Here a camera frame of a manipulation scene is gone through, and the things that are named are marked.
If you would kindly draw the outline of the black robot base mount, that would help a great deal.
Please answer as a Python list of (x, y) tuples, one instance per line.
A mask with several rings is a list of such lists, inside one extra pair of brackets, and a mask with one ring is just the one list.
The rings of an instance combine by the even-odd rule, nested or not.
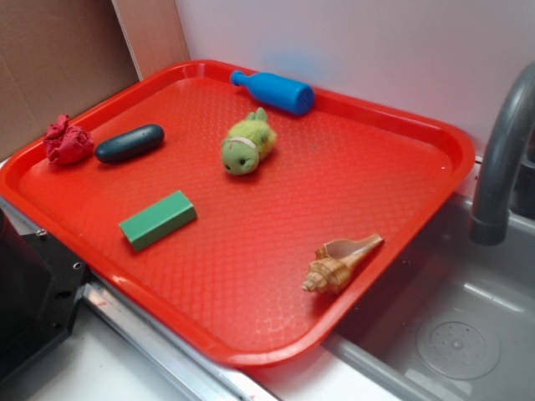
[(1, 214), (1, 383), (68, 338), (87, 265), (55, 236), (19, 234)]

